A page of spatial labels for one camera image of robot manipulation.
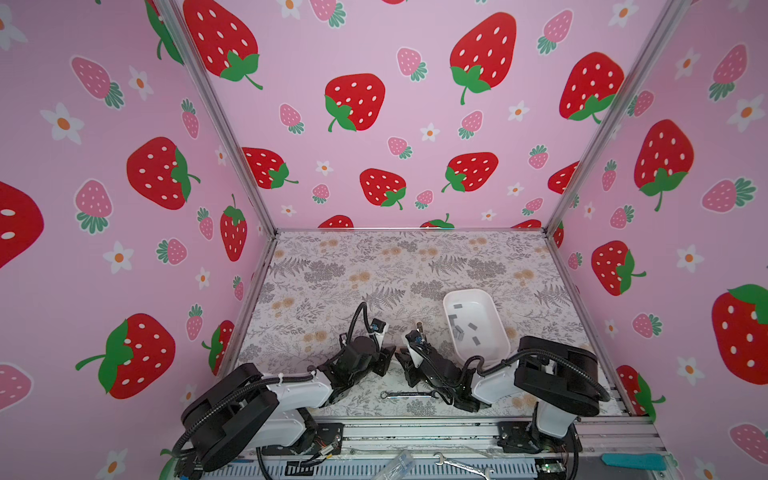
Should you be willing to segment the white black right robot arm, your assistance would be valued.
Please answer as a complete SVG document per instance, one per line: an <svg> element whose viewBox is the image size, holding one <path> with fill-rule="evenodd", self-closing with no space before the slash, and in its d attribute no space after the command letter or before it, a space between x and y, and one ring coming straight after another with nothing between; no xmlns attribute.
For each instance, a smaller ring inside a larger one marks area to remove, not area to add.
<svg viewBox="0 0 768 480"><path fill-rule="evenodd" d="M598 380L591 352L533 336L521 338L517 351L487 367L471 355L461 366L442 356L418 331L405 336L395 352L409 386L425 382L446 404L476 413L493 403L527 393L536 398L531 435L561 440L579 417L595 417L611 400Z"/></svg>

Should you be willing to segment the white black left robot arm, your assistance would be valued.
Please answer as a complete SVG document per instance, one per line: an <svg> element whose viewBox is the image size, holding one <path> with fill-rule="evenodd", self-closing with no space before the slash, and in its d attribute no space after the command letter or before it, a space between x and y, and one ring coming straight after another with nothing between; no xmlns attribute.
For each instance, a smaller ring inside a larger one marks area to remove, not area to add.
<svg viewBox="0 0 768 480"><path fill-rule="evenodd" d="M388 324L369 318L361 302L340 351L304 374L264 374L244 363L191 403L181 415L184 433L167 452L165 479L199 479L242 452L286 447L299 454L319 438L309 411L342 400L367 375L384 376L395 348L386 346Z"/></svg>

